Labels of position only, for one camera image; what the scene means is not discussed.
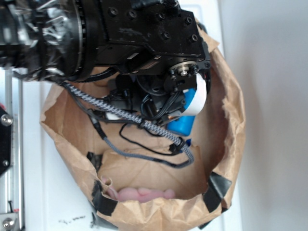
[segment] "screw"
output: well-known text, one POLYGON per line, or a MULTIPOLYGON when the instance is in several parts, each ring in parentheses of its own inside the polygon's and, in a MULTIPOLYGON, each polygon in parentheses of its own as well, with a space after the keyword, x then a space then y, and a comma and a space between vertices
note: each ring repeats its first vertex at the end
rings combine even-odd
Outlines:
POLYGON ((190 40, 191 42, 196 42, 196 41, 198 41, 198 36, 192 35, 192 36, 189 38, 189 40, 190 40))
POLYGON ((130 19, 134 19, 134 18, 137 18, 137 14, 134 11, 130 11, 130 12, 128 12, 128 17, 130 19))
POLYGON ((3 166, 7 167, 9 165, 9 161, 5 160, 2 162, 3 163, 3 166))
POLYGON ((1 121, 1 124, 5 127, 8 127, 8 126, 12 125, 12 123, 13 123, 12 117, 8 114, 2 115, 0 121, 1 121))
POLYGON ((185 23, 186 23, 187 25, 192 24, 192 23, 193 23, 192 18, 191 18, 191 17, 187 17, 187 18, 185 19, 185 23))
POLYGON ((14 225, 15 222, 10 218, 5 219, 3 222, 3 227, 5 230, 11 230, 14 227, 14 225))
POLYGON ((170 34, 169 34, 168 32, 166 32, 166 31, 162 34, 162 36, 163 36, 163 38, 164 38, 165 40, 167 40, 167 39, 170 38, 170 34))
POLYGON ((177 80, 177 77, 176 77, 175 75, 173 75, 173 76, 170 77, 170 79, 171 79, 172 81, 175 81, 175 80, 177 80))
POLYGON ((181 71, 181 76, 183 77, 183 76, 186 76, 188 74, 188 72, 187 71, 181 71))
POLYGON ((211 63, 205 63, 205 67, 209 69, 211 67, 211 63))
POLYGON ((116 17, 119 14, 119 11, 115 7, 110 7, 108 13, 111 17, 116 17))
POLYGON ((166 19, 166 16, 164 13, 159 13, 157 14, 157 18, 160 20, 160 21, 163 21, 164 19, 166 19))
POLYGON ((198 72, 199 72, 198 66, 194 65, 194 66, 192 67, 192 71, 193 71, 192 73, 193 73, 194 75, 197 75, 198 72))

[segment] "mounting plate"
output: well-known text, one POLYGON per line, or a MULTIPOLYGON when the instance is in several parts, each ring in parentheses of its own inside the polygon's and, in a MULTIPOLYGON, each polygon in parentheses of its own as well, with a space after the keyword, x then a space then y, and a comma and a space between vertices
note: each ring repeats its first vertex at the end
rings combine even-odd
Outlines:
POLYGON ((6 117, 11 118, 0 107, 0 176, 12 165, 11 160, 11 141, 12 141, 12 125, 6 122, 6 117))

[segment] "pink object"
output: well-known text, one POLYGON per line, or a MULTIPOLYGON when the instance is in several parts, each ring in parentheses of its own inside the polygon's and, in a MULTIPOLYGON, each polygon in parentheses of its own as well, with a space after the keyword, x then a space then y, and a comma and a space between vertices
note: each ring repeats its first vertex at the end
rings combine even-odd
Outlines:
POLYGON ((107 190, 107 194, 114 200, 117 201, 139 201, 140 203, 145 203, 151 201, 155 198, 165 198, 173 199, 175 198, 175 193, 172 189, 166 191, 156 190, 156 189, 146 189, 146 188, 124 188, 117 192, 113 186, 110 186, 107 190))
POLYGON ((3 109, 4 111, 6 110, 5 106, 4 106, 3 104, 1 104, 1 103, 0 103, 0 107, 2 107, 2 109, 3 109))

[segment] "paper bag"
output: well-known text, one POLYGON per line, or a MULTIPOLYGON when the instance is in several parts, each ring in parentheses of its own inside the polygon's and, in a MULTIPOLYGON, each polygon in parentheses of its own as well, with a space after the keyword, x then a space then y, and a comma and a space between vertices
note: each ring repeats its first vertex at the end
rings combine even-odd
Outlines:
MULTIPOLYGON (((203 36, 211 44, 212 88, 190 136, 196 158, 193 166, 172 169, 159 163, 121 157, 101 140, 88 116, 61 87, 53 86, 45 102, 42 126, 54 139, 62 159, 97 215, 121 231, 203 228, 231 206, 245 142, 244 100, 236 78, 216 48, 217 43, 206 34, 203 36), (103 154, 98 172, 87 158, 88 152, 103 154), (176 199, 157 198, 142 204, 114 201, 104 194, 108 185, 102 183, 101 177, 110 178, 117 190, 172 188, 176 199)), ((108 94, 106 81, 75 86, 94 97, 108 94)), ((118 148, 153 155, 121 139, 120 127, 102 123, 108 138, 118 148)), ((133 126, 125 134, 150 148, 165 149, 170 145, 164 138, 147 135, 133 126)), ((167 158, 181 162, 185 155, 167 158)))

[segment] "crumpled paper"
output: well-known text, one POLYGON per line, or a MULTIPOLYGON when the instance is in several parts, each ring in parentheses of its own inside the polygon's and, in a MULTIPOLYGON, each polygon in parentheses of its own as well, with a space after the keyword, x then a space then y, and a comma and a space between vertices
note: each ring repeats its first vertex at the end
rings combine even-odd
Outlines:
MULTIPOLYGON (((110 177, 117 189, 128 186, 161 190, 168 186, 175 187, 177 199, 157 198, 144 204, 126 201, 118 203, 111 216, 97 213, 122 231, 186 231, 211 221, 221 214, 222 208, 231 206, 245 142, 244 99, 235 76, 217 49, 218 43, 205 33, 200 33, 211 51, 212 89, 203 111, 196 117, 190 136, 196 157, 195 166, 177 173, 158 163, 123 159, 110 151, 93 129, 88 116, 61 87, 53 86, 45 102, 41 124, 53 138, 70 173, 90 202, 94 182, 100 181, 102 175, 110 177), (86 158, 88 152, 105 155, 99 173, 86 158), (117 171, 131 176, 124 178, 117 175, 117 171), (218 208, 210 213, 202 193, 206 192, 206 182, 211 172, 231 180, 232 185, 218 208)), ((94 97, 108 94, 106 81, 75 86, 94 97)), ((102 123, 108 138, 117 147, 136 151, 137 146, 119 137, 120 126, 102 123)), ((127 128, 126 133, 150 148, 167 148, 170 145, 165 139, 147 136, 134 127, 127 128)))

